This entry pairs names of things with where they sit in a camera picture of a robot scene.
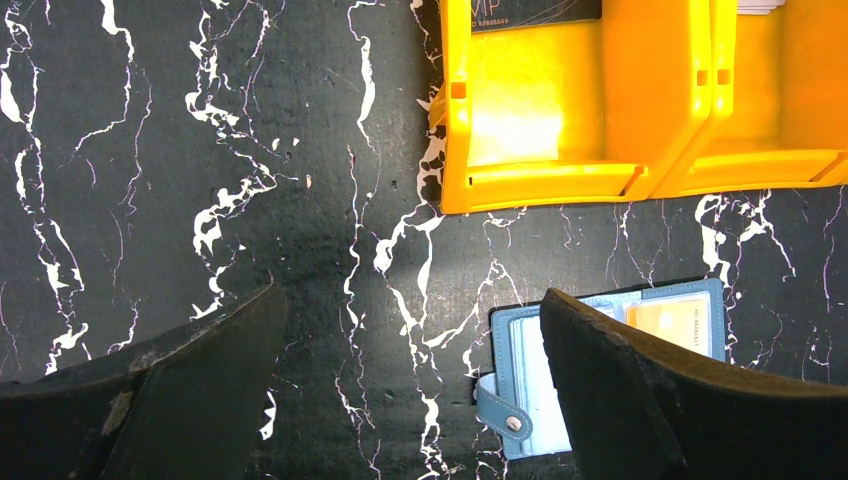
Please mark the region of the blue card holder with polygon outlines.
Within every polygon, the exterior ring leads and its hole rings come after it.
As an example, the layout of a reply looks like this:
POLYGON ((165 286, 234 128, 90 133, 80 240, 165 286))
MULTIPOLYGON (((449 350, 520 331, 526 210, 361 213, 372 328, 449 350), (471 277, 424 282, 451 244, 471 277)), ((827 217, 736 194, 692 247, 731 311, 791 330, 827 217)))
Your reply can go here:
MULTIPOLYGON (((633 305, 687 297, 707 300, 710 355, 725 359, 724 285, 716 278, 620 293, 584 296, 581 301, 625 325, 633 305)), ((502 307, 491 316, 495 370, 477 381, 478 421, 502 438, 509 460, 572 449, 544 352, 539 304, 502 307)))

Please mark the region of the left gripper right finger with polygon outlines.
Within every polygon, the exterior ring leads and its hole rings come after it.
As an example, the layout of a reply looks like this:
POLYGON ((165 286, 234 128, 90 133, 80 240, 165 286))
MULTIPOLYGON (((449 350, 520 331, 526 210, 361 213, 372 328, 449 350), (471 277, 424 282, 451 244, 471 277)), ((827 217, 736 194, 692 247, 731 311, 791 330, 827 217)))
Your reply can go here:
POLYGON ((540 329, 584 479, 843 479, 847 390, 736 367, 549 289, 540 329))

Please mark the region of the yellow three-compartment bin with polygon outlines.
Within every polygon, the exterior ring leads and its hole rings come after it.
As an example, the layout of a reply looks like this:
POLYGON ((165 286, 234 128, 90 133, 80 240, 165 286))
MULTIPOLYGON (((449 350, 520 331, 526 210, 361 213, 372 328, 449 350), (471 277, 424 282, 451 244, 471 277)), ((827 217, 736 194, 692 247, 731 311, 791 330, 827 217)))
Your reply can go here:
POLYGON ((847 5, 602 1, 472 32, 440 5, 446 214, 847 181, 847 5))

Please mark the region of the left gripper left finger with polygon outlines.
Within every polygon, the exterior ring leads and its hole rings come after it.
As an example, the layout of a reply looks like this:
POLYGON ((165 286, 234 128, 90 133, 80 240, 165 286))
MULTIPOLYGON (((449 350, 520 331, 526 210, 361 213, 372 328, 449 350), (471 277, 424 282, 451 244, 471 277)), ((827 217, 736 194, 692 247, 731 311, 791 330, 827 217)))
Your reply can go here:
POLYGON ((273 283, 31 383, 1 386, 5 479, 240 479, 284 342, 273 283))

